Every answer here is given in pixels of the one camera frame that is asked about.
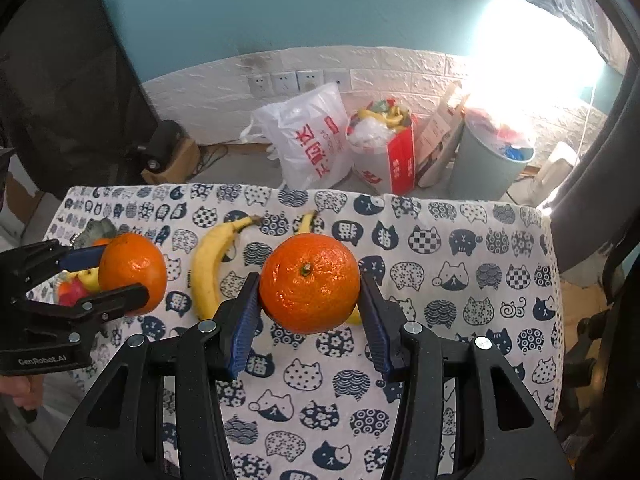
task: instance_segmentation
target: cat print tablecloth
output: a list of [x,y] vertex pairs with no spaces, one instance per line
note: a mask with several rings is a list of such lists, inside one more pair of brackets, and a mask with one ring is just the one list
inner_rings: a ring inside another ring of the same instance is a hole
[[[220,271],[234,298],[249,272],[317,210],[312,229],[347,245],[385,298],[407,319],[437,335],[494,341],[549,421],[559,402],[564,337],[558,270],[549,218],[528,207],[489,202],[371,197],[333,190],[189,184],[75,187],[47,238],[68,243],[90,218],[109,218],[119,232],[153,240],[165,257],[165,300],[147,316],[105,325],[94,363],[73,372],[87,390],[134,333],[151,340],[196,323],[189,268],[198,240],[213,225],[263,216],[243,230]],[[51,300],[51,284],[34,294]],[[177,462],[175,395],[166,382],[164,448]],[[376,480],[386,462],[402,384],[386,384],[370,362],[361,326],[311,336],[293,334],[262,316],[246,370],[219,383],[225,431],[238,478]],[[451,470],[455,403],[445,387],[440,471]]]

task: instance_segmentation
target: black cover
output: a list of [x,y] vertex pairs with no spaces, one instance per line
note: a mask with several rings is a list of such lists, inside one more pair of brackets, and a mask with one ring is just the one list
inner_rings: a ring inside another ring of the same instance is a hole
[[0,119],[34,183],[142,181],[134,148],[158,126],[102,0],[26,0],[0,34]]

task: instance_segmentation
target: light blue trash can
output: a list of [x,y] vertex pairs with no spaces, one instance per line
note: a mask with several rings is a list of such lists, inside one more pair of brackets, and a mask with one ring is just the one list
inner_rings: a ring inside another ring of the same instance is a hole
[[513,160],[494,152],[465,125],[451,171],[449,198],[454,200],[500,200],[518,174],[533,159],[533,148],[524,148],[526,160]]

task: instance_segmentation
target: yellow apple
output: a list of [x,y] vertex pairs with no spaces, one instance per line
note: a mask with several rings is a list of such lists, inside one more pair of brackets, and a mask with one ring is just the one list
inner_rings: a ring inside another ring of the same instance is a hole
[[100,285],[98,284],[98,267],[93,269],[81,270],[78,272],[78,279],[84,285],[84,288],[92,294],[100,292]]

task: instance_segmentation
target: blue wall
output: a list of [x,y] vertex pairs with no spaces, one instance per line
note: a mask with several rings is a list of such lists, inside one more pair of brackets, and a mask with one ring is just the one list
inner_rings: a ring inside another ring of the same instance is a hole
[[292,46],[399,46],[469,55],[491,0],[105,1],[146,81],[211,60]]

